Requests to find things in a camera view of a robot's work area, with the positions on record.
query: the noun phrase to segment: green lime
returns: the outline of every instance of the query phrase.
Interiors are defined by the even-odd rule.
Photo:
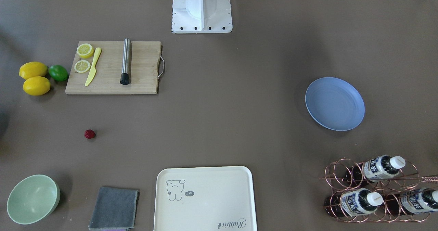
[[[68,72],[61,65],[50,66],[49,75],[56,81],[65,81],[68,79]]]

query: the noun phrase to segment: gray towel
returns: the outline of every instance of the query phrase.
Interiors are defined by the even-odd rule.
[[[138,190],[101,187],[89,230],[129,229],[136,221]]]

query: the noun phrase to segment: lime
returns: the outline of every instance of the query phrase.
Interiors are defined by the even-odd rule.
[[[91,64],[87,60],[80,60],[75,64],[75,71],[78,73],[85,73],[91,67]]]
[[[50,82],[41,76],[31,77],[23,84],[23,90],[29,95],[39,96],[50,90]]]
[[[68,72],[61,65],[50,66],[49,74],[56,81],[65,81],[68,79]]]
[[[94,49],[90,44],[81,44],[80,46],[78,46],[76,53],[81,58],[89,58],[93,55]]]
[[[18,75],[25,80],[35,76],[45,76],[47,75],[47,66],[40,62],[26,63],[20,67]]]

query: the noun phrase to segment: yellow plastic knife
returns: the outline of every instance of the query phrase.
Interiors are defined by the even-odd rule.
[[[91,63],[90,72],[88,74],[87,81],[85,81],[85,86],[88,86],[93,80],[94,75],[96,75],[96,63],[97,63],[97,59],[99,59],[101,52],[102,49],[100,47],[97,47],[96,50],[94,50],[93,62]]]

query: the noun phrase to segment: bottle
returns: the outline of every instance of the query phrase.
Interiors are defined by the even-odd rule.
[[[382,203],[383,198],[379,193],[361,188],[328,197],[324,206],[327,206],[325,211],[332,217],[355,217],[373,213]]]
[[[438,211],[438,191],[421,188],[400,194],[385,196],[386,208],[391,216],[414,215]]]
[[[399,174],[400,169],[405,167],[406,162],[401,156],[383,155],[358,165],[362,168],[362,172],[357,165],[350,169],[351,173],[348,170],[345,172],[344,181],[351,183],[351,187],[357,187],[361,179],[362,183],[359,187],[394,178]]]

